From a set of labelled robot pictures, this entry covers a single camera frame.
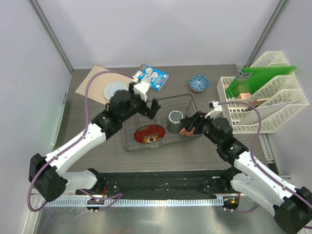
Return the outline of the white plate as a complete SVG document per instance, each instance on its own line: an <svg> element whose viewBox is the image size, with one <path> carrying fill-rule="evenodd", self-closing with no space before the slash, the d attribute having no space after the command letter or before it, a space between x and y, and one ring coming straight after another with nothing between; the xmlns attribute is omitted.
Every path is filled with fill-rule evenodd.
<svg viewBox="0 0 312 234"><path fill-rule="evenodd" d="M113 81L113 82L111 82L105 86L104 91L103 91L103 95L107 100L110 100L111 97L113 97L114 94L120 90L126 90L127 91L128 85L121 82L121 81Z"/></svg>

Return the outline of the pink mug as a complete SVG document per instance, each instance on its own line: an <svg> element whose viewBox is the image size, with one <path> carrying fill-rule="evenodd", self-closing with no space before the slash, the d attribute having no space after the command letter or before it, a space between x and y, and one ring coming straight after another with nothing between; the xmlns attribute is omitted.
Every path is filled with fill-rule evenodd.
<svg viewBox="0 0 312 234"><path fill-rule="evenodd" d="M181 136L193 137L195 135L194 130L195 130L195 127L193 127L192 130L190 130L190 131L187 131L186 128L182 128L180 130L179 134Z"/></svg>

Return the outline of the dark red plate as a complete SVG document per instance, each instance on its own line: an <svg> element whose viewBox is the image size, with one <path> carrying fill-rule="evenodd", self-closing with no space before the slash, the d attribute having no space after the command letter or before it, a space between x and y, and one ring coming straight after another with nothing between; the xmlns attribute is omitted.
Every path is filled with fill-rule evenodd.
<svg viewBox="0 0 312 234"><path fill-rule="evenodd" d="M138 128L134 133L134 140L142 144L152 144L161 140L166 134L163 126L148 124Z"/></svg>

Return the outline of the blue red patterned bowl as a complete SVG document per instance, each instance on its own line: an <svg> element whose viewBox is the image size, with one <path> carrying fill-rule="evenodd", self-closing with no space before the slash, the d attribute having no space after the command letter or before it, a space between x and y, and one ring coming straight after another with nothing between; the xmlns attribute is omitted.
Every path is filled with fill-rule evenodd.
<svg viewBox="0 0 312 234"><path fill-rule="evenodd" d="M189 86L194 92L204 92L209 85L209 80L203 75L194 75L189 79Z"/></svg>

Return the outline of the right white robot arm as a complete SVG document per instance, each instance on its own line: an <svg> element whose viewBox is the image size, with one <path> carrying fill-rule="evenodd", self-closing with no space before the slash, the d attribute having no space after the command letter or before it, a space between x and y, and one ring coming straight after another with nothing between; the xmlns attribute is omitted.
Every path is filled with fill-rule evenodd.
<svg viewBox="0 0 312 234"><path fill-rule="evenodd" d="M297 234L312 220L312 193L297 188L256 159L250 149L237 140L226 118L206 117L202 112L181 120L183 128L202 134L217 146L218 155L231 165L220 187L230 193L243 193L266 209L276 224L288 234Z"/></svg>

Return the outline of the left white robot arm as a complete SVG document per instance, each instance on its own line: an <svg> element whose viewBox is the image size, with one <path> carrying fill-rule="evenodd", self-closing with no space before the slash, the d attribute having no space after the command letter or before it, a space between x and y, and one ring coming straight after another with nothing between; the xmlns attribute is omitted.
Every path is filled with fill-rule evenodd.
<svg viewBox="0 0 312 234"><path fill-rule="evenodd" d="M122 129L123 123L136 114L153 119L160 109L157 99L147 105L147 93L151 84L132 82L128 90L118 90L110 98L108 108L98 114L85 129L57 150L45 156L32 156L29 182L47 202L60 197L66 189L87 189L100 194L104 183L95 172L86 170L68 173L68 169L91 149L104 143Z"/></svg>

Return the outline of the beige board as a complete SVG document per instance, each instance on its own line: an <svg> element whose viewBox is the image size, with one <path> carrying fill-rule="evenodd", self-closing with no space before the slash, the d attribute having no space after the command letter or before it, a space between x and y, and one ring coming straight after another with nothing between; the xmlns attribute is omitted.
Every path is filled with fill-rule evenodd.
<svg viewBox="0 0 312 234"><path fill-rule="evenodd" d="M76 89L76 93L80 94L82 96L85 96L86 88L91 80L91 78L103 71L109 71L108 69L102 68L100 66L95 65L89 74L86 76L86 78L82 81L82 83L78 86ZM132 78L129 78L127 76L118 74L118 73L105 73L101 74L98 77L96 77L89 87L88 90L88 98L91 100L94 100L96 102L99 102L101 104L106 104L109 102L109 100L104 95L104 89L107 85L114 81L120 81L126 85L126 87L129 87L129 83L131 83L133 80Z"/></svg>

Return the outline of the blue picture box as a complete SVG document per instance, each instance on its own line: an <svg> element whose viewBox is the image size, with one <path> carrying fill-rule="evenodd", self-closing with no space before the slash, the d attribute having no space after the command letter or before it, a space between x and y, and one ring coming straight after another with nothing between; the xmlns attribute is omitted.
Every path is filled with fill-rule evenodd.
<svg viewBox="0 0 312 234"><path fill-rule="evenodd" d="M142 64L134 73L133 77L139 80L149 78L152 88L156 91L160 91L165 82L168 80L169 74L149 65Z"/></svg>

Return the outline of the brown items in organizer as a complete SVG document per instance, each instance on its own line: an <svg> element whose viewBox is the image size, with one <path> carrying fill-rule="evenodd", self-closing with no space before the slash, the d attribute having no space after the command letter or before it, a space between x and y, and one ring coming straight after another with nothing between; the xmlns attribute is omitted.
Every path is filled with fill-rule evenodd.
<svg viewBox="0 0 312 234"><path fill-rule="evenodd" d="M241 93L239 94L238 98L242 99L244 102L246 102L246 99L248 99L249 97L251 97L251 93ZM268 100L268 98L258 98L258 99L253 99L250 104L254 107L258 107L261 104L263 104L264 102L266 102Z"/></svg>

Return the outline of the grey mug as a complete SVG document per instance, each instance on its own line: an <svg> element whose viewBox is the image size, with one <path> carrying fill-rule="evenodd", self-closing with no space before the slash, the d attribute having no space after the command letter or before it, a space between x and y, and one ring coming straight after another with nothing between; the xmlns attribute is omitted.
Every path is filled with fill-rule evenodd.
<svg viewBox="0 0 312 234"><path fill-rule="evenodd" d="M173 110L168 114L166 127L167 130L171 133L179 133L180 130L183 128L181 120L183 119L184 115L178 111Z"/></svg>

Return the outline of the green plastic folder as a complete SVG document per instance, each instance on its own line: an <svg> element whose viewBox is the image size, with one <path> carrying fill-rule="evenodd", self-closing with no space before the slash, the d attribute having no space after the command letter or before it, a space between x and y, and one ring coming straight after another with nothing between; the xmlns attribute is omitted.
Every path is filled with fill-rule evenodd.
<svg viewBox="0 0 312 234"><path fill-rule="evenodd" d="M276 76L289 75L296 66L244 67L225 90L227 98L237 98L242 93L253 94Z"/></svg>

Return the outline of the white file organizer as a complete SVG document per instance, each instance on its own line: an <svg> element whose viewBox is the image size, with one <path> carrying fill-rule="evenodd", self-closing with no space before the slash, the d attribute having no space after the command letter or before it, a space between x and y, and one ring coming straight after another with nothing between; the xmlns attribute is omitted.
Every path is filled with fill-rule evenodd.
<svg viewBox="0 0 312 234"><path fill-rule="evenodd" d="M253 99L268 98L266 102L256 109L261 115L261 133L274 133L290 119L308 106L308 102L294 76L276 76L258 91L251 95L246 102L250 104ZM247 110L248 106L241 104L228 104L222 106L223 116L229 121L234 133L251 134L258 129L258 117L254 110Z"/></svg>

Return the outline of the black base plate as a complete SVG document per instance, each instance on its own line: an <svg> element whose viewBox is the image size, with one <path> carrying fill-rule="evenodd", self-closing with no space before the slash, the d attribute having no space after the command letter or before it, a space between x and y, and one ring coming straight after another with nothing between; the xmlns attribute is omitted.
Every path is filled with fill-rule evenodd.
<svg viewBox="0 0 312 234"><path fill-rule="evenodd" d="M123 199L202 199L237 194L230 183L231 169L99 173L99 184L86 190L92 195Z"/></svg>

